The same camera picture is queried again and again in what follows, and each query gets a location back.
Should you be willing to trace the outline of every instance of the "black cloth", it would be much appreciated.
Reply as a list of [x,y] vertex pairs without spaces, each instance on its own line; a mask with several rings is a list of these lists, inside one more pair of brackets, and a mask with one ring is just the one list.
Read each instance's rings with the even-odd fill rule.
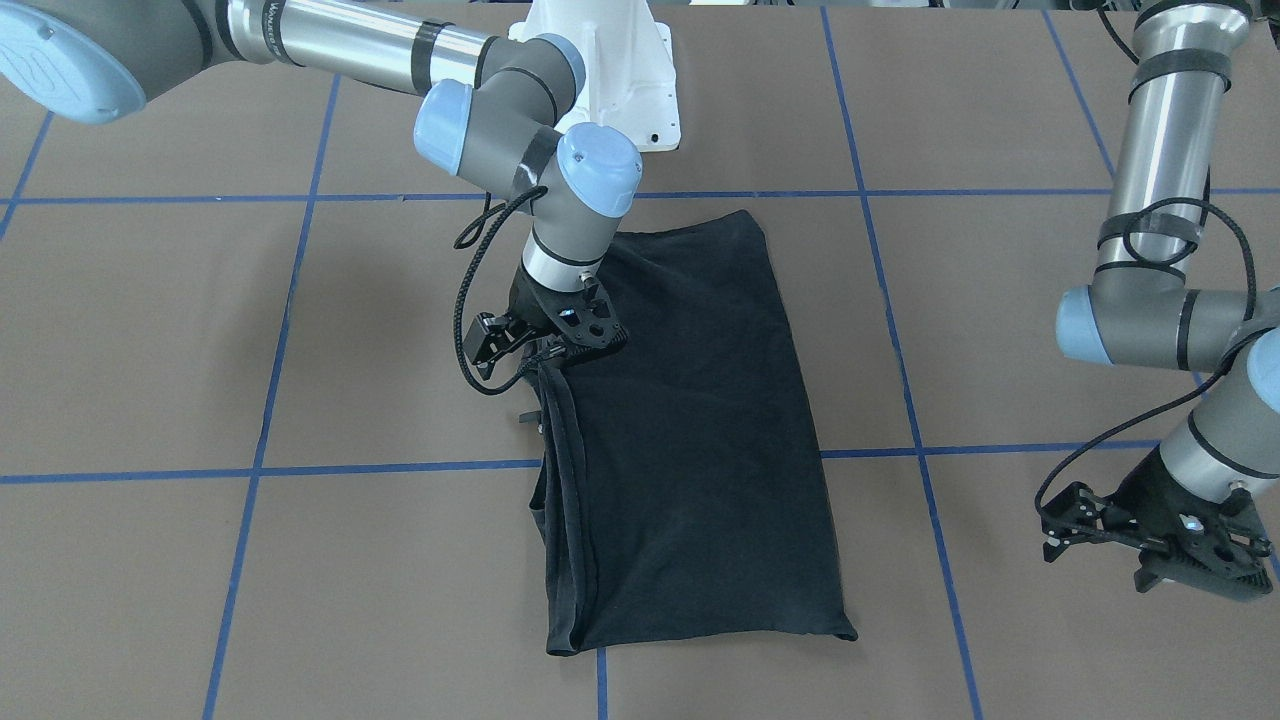
[[599,278],[630,342],[534,379],[547,652],[740,630],[855,639],[759,225],[742,210],[618,233]]

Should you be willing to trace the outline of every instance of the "blue tape line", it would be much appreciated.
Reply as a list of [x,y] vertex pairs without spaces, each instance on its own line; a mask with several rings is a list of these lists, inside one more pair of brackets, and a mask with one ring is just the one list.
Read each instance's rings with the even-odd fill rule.
[[137,197],[23,197],[19,205],[200,205],[233,202],[303,202],[306,195],[174,195]]
[[307,475],[372,475],[389,473],[456,473],[470,470],[524,470],[543,466],[541,460],[458,460],[440,462],[390,462],[385,465],[315,465],[308,468],[262,468],[264,478]]
[[[1160,441],[1114,439],[1100,443],[1094,450],[1151,450]],[[1029,445],[961,445],[922,448],[924,455],[1012,455],[1021,452],[1074,452],[1083,442],[1041,442]]]
[[384,462],[369,465],[311,465],[282,468],[215,468],[201,470],[137,470],[120,473],[46,473],[0,475],[0,486],[36,486],[59,483],[113,483],[131,480],[198,480],[248,478],[294,478],[311,475],[367,475],[392,473],[448,473],[471,470],[538,469],[541,460],[445,460],[435,462]]
[[609,660],[603,647],[595,651],[595,716],[609,720]]
[[936,197],[936,196],[1042,196],[1042,195],[1111,195],[1110,188],[1102,187],[989,187],[989,188],[954,188],[954,190],[868,190],[869,197]]
[[346,193],[346,195],[319,195],[316,200],[320,202],[372,202],[372,201],[399,201],[399,202],[417,202],[422,200],[484,200],[483,192],[379,192],[375,195],[360,195],[360,193]]
[[823,450],[823,460],[845,460],[855,457],[915,457],[914,447],[883,447],[867,450]]
[[[266,402],[262,409],[262,432],[259,434],[257,450],[253,454],[253,469],[262,468],[262,459],[266,456],[266,443],[271,432],[271,416],[275,411],[275,396],[280,386],[280,369],[284,365],[284,348],[289,342],[289,323],[293,313],[293,299],[298,288],[298,275],[302,270],[302,259],[307,251],[307,238],[311,232],[311,218],[315,213],[315,196],[320,191],[320,174],[324,172],[325,149],[329,145],[329,129],[333,126],[333,111],[338,104],[339,76],[333,77],[329,88],[329,104],[325,108],[324,124],[320,128],[320,142],[316,149],[316,163],[311,170],[311,190],[307,209],[302,217],[302,231],[298,233],[298,250],[293,258],[293,273],[289,277],[289,292],[284,301],[284,318],[280,320],[280,336],[275,346],[275,361],[271,365],[271,382],[266,391]],[[227,583],[227,602],[223,606],[223,623],[218,630],[218,646],[214,651],[214,665],[209,671],[209,691],[205,693],[204,720],[212,720],[214,708],[218,706],[218,688],[223,676],[223,662],[227,659],[227,642],[230,639],[232,620],[236,614],[236,596],[239,591],[241,570],[244,566],[244,551],[248,546],[250,527],[253,523],[253,505],[257,501],[259,475],[248,480],[248,491],[244,493],[244,512],[241,516],[239,537],[236,541],[236,559],[232,561],[232,575]]]
[[924,441],[920,436],[920,425],[915,415],[915,404],[911,400],[911,383],[906,373],[906,359],[902,356],[902,343],[897,336],[897,323],[893,319],[893,302],[890,297],[888,281],[884,277],[884,264],[879,252],[879,242],[876,237],[876,223],[872,218],[870,201],[867,197],[867,184],[863,179],[861,161],[858,155],[858,141],[854,137],[854,123],[849,114],[849,104],[845,100],[845,83],[840,74],[840,61],[836,58],[836,44],[831,37],[831,20],[827,17],[827,8],[819,8],[822,14],[822,31],[827,40],[827,54],[831,59],[831,73],[836,82],[836,96],[840,99],[840,111],[844,115],[845,136],[849,141],[849,155],[854,164],[854,177],[858,181],[858,190],[861,192],[863,219],[867,222],[867,238],[870,242],[872,259],[876,265],[876,281],[879,283],[881,295],[884,299],[884,320],[888,324],[890,341],[893,345],[893,355],[897,359],[899,374],[902,380],[902,400],[906,402],[906,418],[911,425],[911,442],[914,443],[916,464],[920,469],[920,480],[924,487],[924,500],[929,509],[929,523],[933,525],[933,542],[938,552],[938,564],[942,568],[942,584],[946,587],[947,603],[951,607],[951,624],[955,629],[956,646],[960,650],[960,661],[964,666],[965,684],[969,689],[969,705],[973,710],[974,720],[983,720],[982,700],[978,696],[978,683],[974,678],[973,660],[969,655],[969,641],[965,637],[964,618],[960,615],[960,601],[956,597],[955,582],[951,573],[951,561],[947,557],[946,538],[942,534],[942,523],[938,518],[937,501],[933,496],[933,482],[929,478],[929,464],[924,455]]
[[5,206],[4,217],[0,218],[0,241],[4,240],[4,233],[9,232],[9,223],[13,222],[13,214],[18,211],[18,205],[22,201],[22,192],[27,188],[27,181],[31,179],[31,172],[36,169],[36,158],[40,156],[40,149],[45,146],[45,137],[49,136],[49,126],[54,122],[52,113],[45,113],[45,122],[40,124],[40,132],[36,133],[36,140],[31,143],[31,152],[27,154],[27,164],[22,167],[22,174],[18,176],[18,184],[13,188],[13,196],[9,197],[9,202]]
[[210,470],[140,470],[125,473],[50,473],[27,475],[0,475],[0,486],[41,486],[59,483],[114,483],[129,480],[201,480],[247,478],[252,468],[223,468]]
[[1093,113],[1089,111],[1089,104],[1084,100],[1084,91],[1080,90],[1080,83],[1075,79],[1075,70],[1071,68],[1071,60],[1066,56],[1066,49],[1062,47],[1062,40],[1057,36],[1057,28],[1053,27],[1053,19],[1050,18],[1048,10],[1041,10],[1041,17],[1044,18],[1044,27],[1048,28],[1048,35],[1053,38],[1053,46],[1057,47],[1057,56],[1062,59],[1062,67],[1066,68],[1066,77],[1071,81],[1071,90],[1075,91],[1075,99],[1080,102],[1080,110],[1084,110],[1084,119],[1089,120],[1089,131],[1093,133],[1093,142],[1098,143],[1098,151],[1102,152],[1102,163],[1107,167],[1107,174],[1115,177],[1116,168],[1111,164],[1111,155],[1107,154],[1107,143],[1102,141],[1098,124],[1093,122]]
[[[1151,450],[1155,439],[1114,439],[1097,450]],[[1024,452],[1070,452],[1079,442],[1042,442],[1025,445],[954,445],[922,447],[924,455],[1018,455]],[[872,447],[823,450],[823,460],[856,460],[870,457],[914,457],[914,447]],[[131,470],[119,473],[46,473],[0,475],[0,486],[33,486],[59,483],[106,483],[129,480],[197,480],[228,478],[301,478],[315,475],[378,475],[394,473],[465,473],[472,470],[536,470],[543,461],[535,457],[515,460],[438,460],[431,462],[380,462],[365,465],[288,465],[278,468],[214,468],[200,470]]]
[[218,646],[214,648],[214,666],[209,671],[209,689],[205,691],[205,711],[201,720],[214,720],[218,706],[218,688],[223,680],[223,661],[227,659],[227,641],[232,635],[232,618],[236,614],[236,597],[239,593],[241,571],[244,569],[244,548],[248,546],[248,527],[253,521],[253,506],[257,502],[259,478],[248,479],[244,493],[244,511],[241,515],[241,529],[236,538],[236,557],[232,560],[232,575],[227,582],[227,600],[223,602],[223,621],[218,626]]
[[1280,187],[1215,187],[1213,195],[1280,195]]
[[858,197],[856,190],[689,190],[637,192],[641,200],[698,200],[704,197]]

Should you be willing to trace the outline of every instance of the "black cable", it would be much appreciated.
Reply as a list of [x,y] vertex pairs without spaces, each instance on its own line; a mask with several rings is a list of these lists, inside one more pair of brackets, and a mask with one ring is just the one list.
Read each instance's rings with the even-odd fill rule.
[[[502,213],[502,210],[506,206],[507,204],[503,202],[497,208],[493,208],[493,193],[490,192],[484,193],[484,210],[480,213],[479,217],[476,217],[476,219],[471,220],[471,223],[467,227],[462,228],[462,232],[458,233],[457,240],[453,241],[453,249],[466,250],[467,247],[475,245],[476,241],[480,240],[480,233],[484,232],[484,225],[485,223],[489,222],[489,218],[497,215],[498,213]],[[470,238],[467,238],[467,233],[471,233]]]
[[1152,202],[1151,205],[1143,208],[1140,211],[1134,213],[1134,217],[1130,218],[1129,224],[1125,227],[1124,236],[1121,236],[1125,251],[1129,255],[1132,255],[1134,260],[1138,260],[1139,263],[1147,263],[1151,265],[1162,265],[1167,268],[1185,260],[1188,256],[1190,256],[1192,252],[1196,251],[1197,247],[1199,247],[1199,243],[1187,242],[1180,251],[1174,254],[1171,258],[1161,261],[1153,261],[1148,258],[1143,258],[1133,247],[1133,231],[1137,229],[1138,223],[1147,215],[1151,215],[1156,210],[1166,208],[1169,205],[1193,205],[1196,208],[1199,208],[1201,210],[1208,211],[1217,219],[1222,220],[1222,224],[1225,224],[1228,229],[1231,231],[1231,234],[1235,236],[1236,242],[1240,243],[1240,259],[1244,261],[1245,296],[1244,296],[1243,322],[1247,323],[1252,320],[1253,311],[1254,309],[1257,309],[1258,304],[1258,281],[1257,281],[1257,273],[1253,266],[1253,249],[1249,247],[1249,238],[1244,236],[1244,231],[1240,229],[1240,225],[1217,205],[1213,205],[1207,200],[1198,200],[1196,197],[1166,197],[1164,200],[1157,200],[1156,202]]
[[[1235,240],[1240,243],[1240,259],[1244,263],[1244,284],[1247,287],[1247,290],[1245,290],[1245,299],[1244,299],[1244,319],[1242,322],[1249,322],[1251,319],[1253,319],[1253,313],[1254,313],[1254,310],[1257,307],[1257,301],[1258,301],[1258,297],[1257,297],[1257,295],[1258,295],[1258,282],[1257,282],[1257,273],[1256,273],[1256,269],[1254,269],[1254,265],[1253,265],[1253,249],[1249,247],[1249,241],[1244,236],[1244,231],[1240,229],[1240,225],[1234,219],[1231,219],[1230,215],[1228,215],[1225,211],[1222,211],[1216,205],[1213,205],[1213,204],[1211,204],[1208,201],[1204,201],[1204,200],[1197,200],[1194,197],[1169,197],[1169,199],[1165,199],[1165,200],[1160,200],[1160,201],[1152,202],[1151,205],[1148,205],[1148,206],[1143,208],[1140,211],[1138,211],[1134,215],[1134,218],[1129,222],[1129,225],[1125,228],[1125,234],[1124,234],[1125,250],[1130,255],[1133,255],[1134,259],[1137,259],[1139,261],[1151,263],[1153,265],[1172,265],[1172,264],[1175,264],[1175,263],[1179,261],[1179,260],[1175,260],[1175,259],[1171,258],[1171,259],[1165,260],[1162,263],[1152,263],[1151,260],[1147,260],[1146,258],[1138,255],[1137,252],[1134,252],[1132,250],[1133,243],[1130,241],[1130,233],[1137,227],[1138,222],[1140,222],[1142,218],[1144,218],[1144,217],[1155,213],[1160,208],[1165,208],[1167,205],[1194,205],[1197,208],[1201,208],[1202,210],[1212,213],[1217,219],[1222,220],[1222,223],[1231,231],[1231,233],[1235,234]],[[1198,247],[1198,243],[1188,243],[1188,247],[1183,249],[1183,252],[1185,252],[1185,255],[1183,255],[1183,259],[1187,258],[1188,255],[1190,255],[1192,252],[1194,252],[1197,247]],[[1174,255],[1174,258],[1178,258],[1179,255],[1181,255],[1181,252],[1179,252],[1178,255]],[[1075,462],[1085,452],[1088,452],[1088,451],[1093,450],[1094,447],[1102,445],[1107,439],[1111,439],[1112,437],[1115,437],[1115,436],[1117,436],[1117,434],[1128,430],[1129,428],[1133,428],[1134,425],[1138,425],[1140,423],[1146,423],[1147,420],[1149,420],[1149,419],[1152,419],[1152,418],[1155,418],[1157,415],[1161,415],[1161,414],[1167,413],[1167,411],[1170,411],[1170,410],[1172,410],[1175,407],[1185,405],[1185,404],[1190,402],[1192,400],[1196,400],[1197,397],[1199,397],[1199,396],[1204,395],[1206,392],[1208,392],[1208,389],[1211,387],[1213,387],[1220,379],[1222,379],[1222,377],[1226,375],[1226,373],[1230,372],[1231,365],[1235,363],[1235,356],[1239,355],[1240,350],[1243,350],[1248,343],[1251,343],[1254,340],[1257,340],[1258,337],[1261,337],[1265,332],[1266,331],[1258,331],[1258,332],[1256,332],[1256,333],[1253,333],[1253,334],[1251,334],[1251,336],[1248,336],[1248,337],[1238,341],[1235,345],[1233,345],[1222,355],[1222,361],[1219,363],[1219,366],[1217,366],[1216,370],[1213,370],[1213,374],[1210,375],[1210,378],[1206,379],[1203,383],[1201,383],[1196,389],[1188,392],[1187,395],[1184,395],[1181,397],[1178,397],[1176,400],[1166,402],[1166,404],[1161,405],[1160,407],[1153,407],[1153,409],[1151,409],[1151,410],[1148,410],[1148,411],[1146,411],[1146,413],[1143,413],[1143,414],[1140,414],[1140,415],[1138,415],[1135,418],[1130,418],[1129,420],[1125,420],[1124,423],[1120,423],[1119,425],[1116,425],[1116,427],[1114,427],[1114,428],[1103,432],[1102,434],[1094,437],[1093,439],[1085,442],[1079,448],[1076,448],[1074,452],[1071,452],[1070,455],[1068,455],[1066,457],[1064,457],[1062,461],[1059,462],[1057,466],[1055,466],[1050,471],[1048,477],[1044,478],[1044,482],[1041,483],[1039,489],[1036,491],[1036,512],[1039,514],[1041,519],[1046,524],[1048,524],[1050,527],[1053,527],[1053,528],[1061,528],[1061,529],[1073,530],[1073,532],[1080,533],[1083,536],[1088,536],[1088,537],[1092,537],[1092,538],[1101,538],[1101,539],[1108,541],[1108,542],[1121,542],[1121,543],[1125,543],[1125,544],[1132,544],[1132,542],[1133,542],[1132,537],[1123,536],[1120,533],[1115,533],[1115,532],[1111,532],[1111,530],[1100,530],[1096,527],[1082,525],[1079,523],[1070,523],[1070,521],[1066,521],[1066,520],[1060,520],[1057,518],[1050,516],[1050,514],[1044,509],[1044,503],[1043,503],[1043,501],[1044,501],[1044,493],[1048,492],[1048,488],[1053,484],[1053,480],[1056,480],[1057,477],[1061,475],[1062,471],[1066,470],[1066,468],[1071,462]]]
[[[1210,179],[1212,172],[1213,172],[1212,165],[1204,167],[1204,192],[1201,193],[1201,197],[1204,200],[1204,202],[1208,202],[1208,191],[1212,190],[1213,187],[1213,182]],[[1206,208],[1201,208],[1201,222],[1199,222],[1201,229],[1204,229],[1204,225],[1207,224],[1208,224],[1208,210]]]
[[1120,38],[1120,33],[1117,33],[1115,26],[1111,24],[1111,18],[1107,17],[1107,12],[1103,10],[1102,8],[1098,8],[1098,18],[1102,19],[1102,27],[1107,29],[1107,35],[1111,36],[1112,41],[1115,41],[1116,47],[1124,50],[1125,56],[1133,60],[1133,64],[1137,65],[1138,56],[1134,55],[1133,50],[1129,50],[1129,46],[1125,45],[1124,40]]
[[489,245],[492,245],[493,240],[498,237],[498,231],[502,229],[502,225],[516,213],[516,210],[520,210],[525,202],[536,200],[544,195],[547,195],[547,188],[544,186],[538,186],[520,193],[512,199],[511,202],[504,202],[500,209],[494,208],[492,210],[486,210],[485,213],[498,215],[498,219],[495,219],[493,225],[489,227],[489,232],[485,233],[484,240],[480,241],[475,255],[471,258],[471,264],[467,265],[467,272],[462,274],[462,284],[458,287],[458,297],[453,305],[453,350],[458,356],[458,368],[462,369],[462,377],[466,378],[468,386],[475,388],[476,392],[481,395],[494,396],[507,392],[517,382],[520,382],[520,378],[525,377],[545,359],[539,355],[531,355],[520,363],[520,366],[516,369],[516,374],[512,375],[506,383],[498,387],[485,387],[480,384],[480,380],[476,379],[475,375],[471,374],[471,365],[467,363],[466,351],[462,348],[462,309],[467,302],[467,292],[471,290],[471,281],[475,279],[476,270],[480,269],[480,263],[484,260],[485,252],[489,251]]

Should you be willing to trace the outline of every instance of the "blue tape grid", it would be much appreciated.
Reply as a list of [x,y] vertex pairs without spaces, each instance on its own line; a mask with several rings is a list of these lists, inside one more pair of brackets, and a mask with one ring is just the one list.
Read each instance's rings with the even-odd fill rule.
[[27,154],[27,163],[22,167],[22,174],[18,176],[18,184],[13,188],[13,196],[5,200],[4,217],[0,218],[0,241],[4,240],[4,233],[9,231],[9,223],[13,222],[13,214],[18,210],[18,205],[22,202],[22,192],[27,188],[27,181],[31,179],[31,172],[36,169],[36,158],[40,156],[40,149],[45,146],[45,137],[49,136],[49,126],[54,122],[52,113],[45,113],[45,122],[40,124],[40,132],[36,133],[36,141],[31,143],[31,152]]
[[[870,211],[870,197],[934,197],[934,196],[1091,196],[1108,195],[1110,188],[900,188],[900,190],[869,190],[865,186],[861,164],[858,155],[858,145],[854,136],[852,120],[845,99],[844,83],[840,74],[840,64],[835,51],[835,42],[831,35],[831,26],[826,8],[820,8],[824,40],[827,44],[831,70],[836,82],[841,114],[845,122],[846,140],[849,142],[850,158],[854,164],[854,174],[858,184],[856,190],[806,190],[806,191],[686,191],[686,192],[641,192],[640,199],[648,200],[691,200],[691,199],[767,199],[767,197],[856,197],[861,201],[863,215],[867,223],[868,238],[872,245],[872,255],[876,266],[877,281],[881,286],[884,306],[886,323],[890,338],[899,363],[904,388],[904,401],[906,402],[908,418],[911,427],[913,447],[896,448],[850,448],[828,450],[822,456],[828,460],[860,459],[860,457],[915,457],[920,470],[925,500],[929,510],[929,519],[933,525],[934,542],[938,560],[942,568],[943,584],[947,591],[947,600],[951,607],[952,623],[956,633],[956,643],[960,650],[965,671],[965,680],[969,689],[970,705],[975,720],[982,720],[982,703],[978,693],[977,680],[973,673],[973,664],[969,656],[968,642],[964,633],[964,620],[960,612],[959,600],[955,592],[954,578],[947,559],[946,539],[942,530],[938,509],[933,495],[932,482],[928,469],[929,456],[941,455],[986,455],[986,454],[1025,454],[1025,452],[1066,452],[1079,446],[1079,443],[1033,443],[1033,445],[986,445],[986,446],[925,446],[920,436],[919,423],[915,415],[911,397],[910,382],[908,377],[906,361],[902,356],[901,343],[897,337],[896,322],[893,318],[890,287],[883,272],[883,263],[879,254],[876,236],[874,220]],[[1107,172],[1115,174],[1115,167],[1107,152],[1093,114],[1076,79],[1070,58],[1061,42],[1052,18],[1042,10],[1042,17],[1053,41],[1055,49],[1075,92],[1082,113],[1089,126],[1094,142],[1098,146],[1102,161]],[[49,133],[52,114],[46,114],[41,128],[32,143],[31,152],[23,165],[18,184],[10,197],[0,199],[4,204],[4,215],[0,218],[0,241],[4,240],[14,213],[20,205],[134,205],[134,204],[238,204],[238,202],[306,202],[302,229],[300,232],[298,247],[294,256],[293,273],[289,279],[289,291],[285,301],[284,316],[280,324],[280,333],[276,345],[275,361],[271,369],[271,380],[262,413],[262,428],[255,452],[253,466],[251,468],[225,468],[225,469],[193,469],[193,470],[142,470],[119,473],[67,473],[67,474],[10,474],[0,475],[0,486],[9,484],[50,484],[50,483],[81,483],[81,482],[120,482],[120,480],[174,480],[174,479],[215,479],[215,478],[248,478],[244,509],[241,519],[241,528],[237,539],[236,556],[228,582],[227,602],[223,620],[219,628],[218,646],[214,664],[210,670],[209,689],[204,710],[204,719],[211,720],[216,707],[218,688],[221,678],[223,662],[225,660],[227,642],[230,635],[232,619],[234,616],[236,597],[239,585],[241,571],[244,562],[244,552],[248,543],[250,527],[253,516],[259,483],[262,478],[332,475],[332,474],[366,474],[366,473],[431,473],[454,470],[495,470],[495,469],[530,469],[540,465],[535,459],[517,460],[477,460],[477,461],[444,461],[444,462],[397,462],[397,464],[370,464],[370,465],[325,465],[325,466],[279,466],[268,468],[264,465],[268,439],[270,436],[271,415],[274,413],[276,391],[279,388],[280,370],[283,368],[284,352],[288,343],[291,311],[297,290],[298,274],[306,252],[311,220],[315,206],[319,202],[376,202],[376,201],[449,201],[449,200],[477,200],[480,193],[344,193],[323,195],[319,192],[320,176],[324,169],[324,155],[328,143],[333,111],[338,97],[339,79],[334,78],[330,88],[329,102],[325,109],[325,122],[316,152],[316,161],[312,172],[312,182],[307,195],[207,195],[207,196],[141,196],[141,197],[26,197],[24,190],[35,169],[37,156]],[[1238,187],[1215,188],[1219,195],[1280,195],[1280,187]],[[1100,450],[1138,450],[1151,448],[1155,441],[1112,441],[1100,446]],[[1271,557],[1272,570],[1280,577],[1280,559]],[[596,652],[596,701],[598,717],[608,719],[608,657],[602,648]]]
[[271,433],[271,415],[275,411],[275,396],[280,387],[280,369],[284,366],[284,351],[289,342],[289,325],[293,315],[293,299],[298,290],[298,274],[302,270],[302,259],[307,251],[307,238],[311,233],[311,218],[315,214],[315,196],[320,192],[320,174],[324,172],[324,155],[329,143],[329,129],[333,124],[333,110],[338,104],[338,87],[340,82],[334,76],[329,88],[329,104],[325,108],[324,124],[320,128],[320,142],[316,150],[315,168],[311,172],[311,192],[307,199],[306,211],[302,215],[302,231],[298,233],[298,249],[293,258],[293,273],[289,277],[289,292],[284,301],[284,318],[280,320],[280,334],[275,345],[275,361],[271,365],[271,382],[266,391],[266,402],[262,409],[262,430],[257,438],[257,450],[253,454],[253,474],[248,479],[248,491],[244,493],[244,511],[241,516],[239,536],[236,541],[236,557],[232,561],[230,580],[227,583],[227,602],[223,607],[223,621],[218,630],[218,646],[214,651],[214,665],[209,673],[209,691],[205,694],[204,720],[212,720],[214,708],[218,706],[218,688],[223,676],[223,661],[227,657],[227,642],[230,638],[232,618],[236,612],[236,597],[239,591],[241,570],[244,568],[244,550],[248,546],[248,530],[253,521],[253,505],[257,501],[257,486],[261,480],[262,461],[266,457],[266,443]]
[[933,496],[933,480],[929,478],[929,462],[924,455],[924,441],[920,437],[920,424],[915,415],[915,401],[911,397],[911,380],[906,372],[906,359],[902,355],[902,343],[897,336],[897,322],[893,318],[893,300],[890,293],[888,279],[884,277],[884,264],[881,259],[879,241],[876,237],[876,220],[872,217],[870,199],[867,197],[867,183],[863,178],[861,160],[858,155],[858,140],[854,135],[854,123],[849,113],[849,102],[845,97],[845,83],[840,74],[840,60],[836,58],[836,44],[831,37],[831,20],[827,17],[827,8],[819,8],[822,15],[822,32],[827,41],[827,55],[831,59],[831,73],[836,83],[836,97],[840,100],[840,113],[845,122],[845,136],[849,141],[849,156],[854,164],[854,179],[858,190],[863,192],[860,201],[863,205],[863,219],[867,222],[867,237],[870,242],[872,259],[876,266],[876,281],[879,283],[881,295],[884,300],[884,322],[888,324],[890,341],[893,346],[893,355],[897,359],[897,369],[902,382],[902,400],[906,404],[906,418],[911,425],[911,442],[914,445],[916,465],[920,469],[920,480],[924,486],[924,500],[929,509],[929,523],[933,525],[933,543],[938,552],[938,565],[942,569],[942,583],[947,592],[947,603],[951,607],[951,624],[956,635],[956,646],[960,651],[960,662],[964,667],[965,684],[969,689],[969,706],[973,710],[974,720],[982,720],[982,700],[978,696],[978,682],[974,678],[973,659],[969,655],[969,641],[964,630],[964,618],[960,615],[960,600],[956,596],[955,580],[951,574],[951,560],[947,556],[947,542],[942,534],[942,519],[938,516],[937,500]]

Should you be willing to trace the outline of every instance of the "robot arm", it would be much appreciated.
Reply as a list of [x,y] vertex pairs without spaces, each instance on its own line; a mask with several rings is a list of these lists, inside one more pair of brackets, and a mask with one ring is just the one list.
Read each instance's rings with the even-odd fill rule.
[[230,60],[425,95],[413,128],[424,156],[498,197],[536,196],[511,306],[480,314],[463,343],[481,377],[548,336],[547,355],[564,363],[623,345],[594,272],[631,206],[640,155],[607,127],[553,129],[586,74],[563,37],[515,42],[347,0],[0,0],[0,72],[83,123],[136,113]]
[[1140,550],[1135,585],[1162,579],[1248,600],[1271,591],[1271,553],[1253,495],[1280,478],[1280,290],[1188,290],[1213,129],[1230,55],[1248,35],[1239,0],[1162,0],[1137,20],[1140,64],[1089,287],[1059,309],[1062,351],[1079,360],[1222,373],[1216,389],[1120,488],[1073,483],[1042,510],[1044,560],[1073,543]]

